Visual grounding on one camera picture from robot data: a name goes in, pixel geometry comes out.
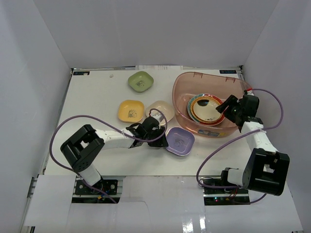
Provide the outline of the purple square panda dish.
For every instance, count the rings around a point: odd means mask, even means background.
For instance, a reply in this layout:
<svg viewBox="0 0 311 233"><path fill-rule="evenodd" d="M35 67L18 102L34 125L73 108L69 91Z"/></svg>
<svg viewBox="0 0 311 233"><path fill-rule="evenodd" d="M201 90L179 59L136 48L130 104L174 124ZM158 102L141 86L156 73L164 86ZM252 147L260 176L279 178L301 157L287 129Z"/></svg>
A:
<svg viewBox="0 0 311 233"><path fill-rule="evenodd" d="M169 129L166 139L168 142L166 150L177 156L188 155L195 142L194 135L180 127L173 127Z"/></svg>

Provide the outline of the teal round ceramic plate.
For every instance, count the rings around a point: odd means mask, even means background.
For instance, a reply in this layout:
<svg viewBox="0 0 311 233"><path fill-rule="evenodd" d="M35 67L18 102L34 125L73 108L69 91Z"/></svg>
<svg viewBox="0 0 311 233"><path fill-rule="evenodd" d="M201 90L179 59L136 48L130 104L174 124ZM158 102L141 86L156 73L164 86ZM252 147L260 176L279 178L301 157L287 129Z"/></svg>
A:
<svg viewBox="0 0 311 233"><path fill-rule="evenodd" d="M192 113L191 113L191 100L188 101L188 104L187 104L187 112L188 112L188 115L190 116L190 118L195 121L195 118L193 117Z"/></svg>

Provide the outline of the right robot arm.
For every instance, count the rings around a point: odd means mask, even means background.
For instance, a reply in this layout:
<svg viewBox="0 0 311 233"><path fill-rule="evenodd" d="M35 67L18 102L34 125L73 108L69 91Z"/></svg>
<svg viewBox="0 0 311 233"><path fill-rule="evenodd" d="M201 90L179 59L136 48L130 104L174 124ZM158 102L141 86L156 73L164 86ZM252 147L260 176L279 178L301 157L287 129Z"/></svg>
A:
<svg viewBox="0 0 311 233"><path fill-rule="evenodd" d="M237 186L274 196L281 195L284 190L290 158L279 152L268 139L262 120L256 117L258 107L258 97L249 94L244 94L241 99L230 95L216 107L238 126L251 150L244 169L227 167L221 172L219 187L224 193L232 193Z"/></svg>

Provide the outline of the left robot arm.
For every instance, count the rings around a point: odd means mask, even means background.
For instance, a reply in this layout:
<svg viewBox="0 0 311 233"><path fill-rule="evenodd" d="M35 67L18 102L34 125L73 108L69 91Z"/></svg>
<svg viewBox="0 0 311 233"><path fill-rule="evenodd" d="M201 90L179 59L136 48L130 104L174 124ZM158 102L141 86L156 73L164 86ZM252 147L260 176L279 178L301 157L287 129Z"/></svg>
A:
<svg viewBox="0 0 311 233"><path fill-rule="evenodd" d="M136 148L144 142L150 147L166 148L168 141L166 128L160 126L154 117L146 118L143 123L134 123L122 131L96 130L86 124L75 132L60 147L60 150L73 172L86 182L86 188L93 194L102 190L103 182L93 161L102 150L115 148Z"/></svg>

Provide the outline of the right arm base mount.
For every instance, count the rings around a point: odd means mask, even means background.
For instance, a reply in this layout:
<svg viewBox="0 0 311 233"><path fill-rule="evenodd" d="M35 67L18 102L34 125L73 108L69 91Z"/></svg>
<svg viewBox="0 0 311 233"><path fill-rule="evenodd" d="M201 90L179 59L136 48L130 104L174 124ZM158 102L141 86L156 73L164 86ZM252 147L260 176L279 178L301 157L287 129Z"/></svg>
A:
<svg viewBox="0 0 311 233"><path fill-rule="evenodd" d="M203 187L205 206L242 205L250 201L245 189L214 189Z"/></svg>

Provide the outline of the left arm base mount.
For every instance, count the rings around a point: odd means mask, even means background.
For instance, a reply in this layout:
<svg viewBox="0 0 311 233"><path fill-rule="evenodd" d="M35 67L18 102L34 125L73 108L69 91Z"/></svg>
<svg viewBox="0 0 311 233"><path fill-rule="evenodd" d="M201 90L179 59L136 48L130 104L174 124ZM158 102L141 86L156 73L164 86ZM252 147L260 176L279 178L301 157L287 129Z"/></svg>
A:
<svg viewBox="0 0 311 233"><path fill-rule="evenodd" d="M72 203L80 204L117 204L121 197L119 181L101 179L93 188L82 180L76 180L72 195Z"/></svg>

